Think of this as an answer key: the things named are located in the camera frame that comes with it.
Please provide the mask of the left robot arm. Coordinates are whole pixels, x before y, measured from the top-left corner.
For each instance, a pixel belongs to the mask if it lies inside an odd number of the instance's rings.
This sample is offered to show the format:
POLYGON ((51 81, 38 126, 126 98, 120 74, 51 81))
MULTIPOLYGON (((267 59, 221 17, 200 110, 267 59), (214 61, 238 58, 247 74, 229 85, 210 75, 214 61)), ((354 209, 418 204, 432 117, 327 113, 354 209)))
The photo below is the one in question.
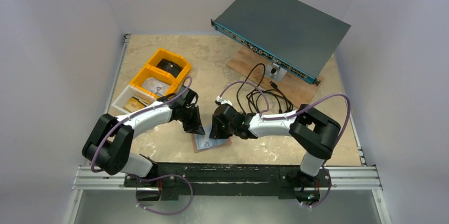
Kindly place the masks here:
POLYGON ((179 121, 186 133, 205 135, 197 105, 197 92, 183 88, 178 94, 158 98, 144 109, 116 117, 99 117, 82 149, 93 172, 128 173, 144 186, 157 182, 158 172, 150 158, 131 153, 133 139, 161 124, 179 121))

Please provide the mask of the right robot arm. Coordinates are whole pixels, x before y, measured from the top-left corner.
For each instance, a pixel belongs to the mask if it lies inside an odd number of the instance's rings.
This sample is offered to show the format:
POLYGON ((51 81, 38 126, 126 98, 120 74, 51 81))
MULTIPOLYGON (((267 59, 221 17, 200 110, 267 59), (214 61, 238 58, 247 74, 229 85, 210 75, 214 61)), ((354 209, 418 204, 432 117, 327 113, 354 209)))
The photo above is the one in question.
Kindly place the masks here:
POLYGON ((341 126, 315 107, 302 104, 294 112, 259 114, 238 112, 229 101, 217 99, 219 105, 212 115, 211 139, 257 139, 265 136, 289 136, 306 151, 297 178, 310 185, 329 160, 337 144, 341 126))

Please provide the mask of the grey credit cards in bin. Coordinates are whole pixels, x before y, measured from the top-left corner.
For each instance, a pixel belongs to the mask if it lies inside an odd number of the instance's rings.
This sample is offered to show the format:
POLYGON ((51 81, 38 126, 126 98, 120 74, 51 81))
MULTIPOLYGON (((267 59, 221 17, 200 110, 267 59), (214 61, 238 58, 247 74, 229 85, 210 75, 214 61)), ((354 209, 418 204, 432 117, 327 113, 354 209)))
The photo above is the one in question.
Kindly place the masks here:
POLYGON ((169 90, 170 85, 166 84, 154 77, 148 77, 141 85, 141 87, 159 97, 165 96, 169 90))

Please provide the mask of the yellow bin with cards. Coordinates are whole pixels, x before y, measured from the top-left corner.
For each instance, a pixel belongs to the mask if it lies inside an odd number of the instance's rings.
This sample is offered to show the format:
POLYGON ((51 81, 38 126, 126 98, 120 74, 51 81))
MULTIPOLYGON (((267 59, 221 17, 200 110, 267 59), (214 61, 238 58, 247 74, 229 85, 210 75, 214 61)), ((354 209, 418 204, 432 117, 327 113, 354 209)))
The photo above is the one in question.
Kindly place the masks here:
POLYGON ((178 89, 179 83, 174 76, 155 66, 144 66, 130 81, 130 85, 159 98, 178 89))

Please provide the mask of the yellow cards in white bin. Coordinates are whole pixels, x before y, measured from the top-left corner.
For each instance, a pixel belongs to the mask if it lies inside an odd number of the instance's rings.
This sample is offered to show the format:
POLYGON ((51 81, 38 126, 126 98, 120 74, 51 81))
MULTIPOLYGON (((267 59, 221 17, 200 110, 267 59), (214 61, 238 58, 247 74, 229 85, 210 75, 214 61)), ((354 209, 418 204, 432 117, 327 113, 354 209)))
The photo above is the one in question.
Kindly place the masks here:
POLYGON ((148 106, 148 103, 145 101, 142 101, 139 98, 131 97, 126 104, 123 106, 123 109, 126 110, 129 113, 138 111, 140 109, 143 109, 148 106))

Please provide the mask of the black item in bin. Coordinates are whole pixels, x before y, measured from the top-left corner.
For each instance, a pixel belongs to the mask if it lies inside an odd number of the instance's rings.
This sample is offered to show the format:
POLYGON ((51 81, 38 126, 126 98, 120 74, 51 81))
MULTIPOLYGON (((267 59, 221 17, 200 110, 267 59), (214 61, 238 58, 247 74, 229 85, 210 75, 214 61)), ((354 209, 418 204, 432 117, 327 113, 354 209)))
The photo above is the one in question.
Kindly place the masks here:
POLYGON ((156 67, 171 74, 174 78, 177 78, 183 70, 183 67, 167 59, 162 59, 156 67))

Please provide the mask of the yellow bin with black item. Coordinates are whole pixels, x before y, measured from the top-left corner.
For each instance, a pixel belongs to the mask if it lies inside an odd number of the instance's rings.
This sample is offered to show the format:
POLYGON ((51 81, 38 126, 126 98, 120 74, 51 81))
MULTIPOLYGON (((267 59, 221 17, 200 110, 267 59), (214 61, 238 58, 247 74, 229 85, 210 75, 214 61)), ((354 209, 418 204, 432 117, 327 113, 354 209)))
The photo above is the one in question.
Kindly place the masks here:
POLYGON ((183 82, 192 68, 185 57, 162 48, 157 49, 146 65, 170 74, 178 84, 183 82))

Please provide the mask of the white plastic bin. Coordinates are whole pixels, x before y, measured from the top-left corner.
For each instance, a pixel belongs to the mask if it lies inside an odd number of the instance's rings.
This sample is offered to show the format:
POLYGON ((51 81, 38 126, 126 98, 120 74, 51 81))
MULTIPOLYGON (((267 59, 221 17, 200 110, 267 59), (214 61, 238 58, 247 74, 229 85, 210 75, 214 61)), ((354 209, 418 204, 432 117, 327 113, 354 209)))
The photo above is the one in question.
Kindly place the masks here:
POLYGON ((128 114, 143 109, 152 104, 156 98, 134 86, 127 85, 112 102, 112 107, 128 114))

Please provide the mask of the wooden board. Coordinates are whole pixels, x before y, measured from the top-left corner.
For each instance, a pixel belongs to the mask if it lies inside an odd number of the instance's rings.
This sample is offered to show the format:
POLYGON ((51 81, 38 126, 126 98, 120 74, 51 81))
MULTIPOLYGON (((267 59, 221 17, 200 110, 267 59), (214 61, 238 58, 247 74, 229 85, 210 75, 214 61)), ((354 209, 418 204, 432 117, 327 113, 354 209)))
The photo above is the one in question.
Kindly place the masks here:
POLYGON ((324 80, 322 76, 318 76, 312 84, 309 84, 302 77, 298 77, 280 66, 273 64, 268 59, 254 53, 246 47, 242 47, 228 61, 227 67, 245 77, 259 63, 263 63, 266 70, 263 70, 263 66, 258 66, 248 79, 257 84, 262 78, 263 81, 260 84, 260 88, 262 89, 269 89, 272 87, 270 83, 275 83, 279 90, 296 107, 301 104, 309 104, 324 80))

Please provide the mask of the grey socket box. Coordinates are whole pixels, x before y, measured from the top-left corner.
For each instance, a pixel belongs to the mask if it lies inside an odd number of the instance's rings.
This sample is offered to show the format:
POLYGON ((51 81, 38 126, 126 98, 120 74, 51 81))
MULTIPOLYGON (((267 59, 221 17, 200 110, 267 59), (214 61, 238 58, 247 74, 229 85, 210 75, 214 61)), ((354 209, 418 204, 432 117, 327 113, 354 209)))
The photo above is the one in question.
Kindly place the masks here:
POLYGON ((271 64, 266 66, 265 76, 280 82, 288 71, 277 64, 271 64))

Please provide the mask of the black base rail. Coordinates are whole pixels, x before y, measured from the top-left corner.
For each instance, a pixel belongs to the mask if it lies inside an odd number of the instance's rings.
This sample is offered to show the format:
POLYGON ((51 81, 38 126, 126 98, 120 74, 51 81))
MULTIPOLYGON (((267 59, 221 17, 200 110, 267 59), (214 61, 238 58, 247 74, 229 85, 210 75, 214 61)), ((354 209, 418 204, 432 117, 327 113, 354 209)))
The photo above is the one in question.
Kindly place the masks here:
POLYGON ((124 186, 155 189, 149 200, 177 200, 181 195, 274 196, 302 203, 320 200, 321 189, 331 187, 326 169, 316 177, 301 173, 298 165, 158 163, 141 181, 127 175, 124 186))

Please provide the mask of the aluminium frame rail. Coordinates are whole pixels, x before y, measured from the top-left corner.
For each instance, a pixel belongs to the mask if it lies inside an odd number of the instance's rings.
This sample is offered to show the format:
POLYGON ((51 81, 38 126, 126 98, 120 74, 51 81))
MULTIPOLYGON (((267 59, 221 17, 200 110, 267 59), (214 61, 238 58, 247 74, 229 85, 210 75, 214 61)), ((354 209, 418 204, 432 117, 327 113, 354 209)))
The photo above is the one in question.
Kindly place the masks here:
MULTIPOLYGON (((367 166, 327 166, 329 178, 321 178, 320 184, 331 181, 333 190, 382 190, 378 171, 375 167, 367 166)), ((73 190, 124 190, 125 179, 129 176, 124 173, 108 175, 105 172, 93 173, 90 168, 78 168, 75 180, 71 186, 73 190)), ((185 178, 191 184, 249 184, 248 178, 185 178)))

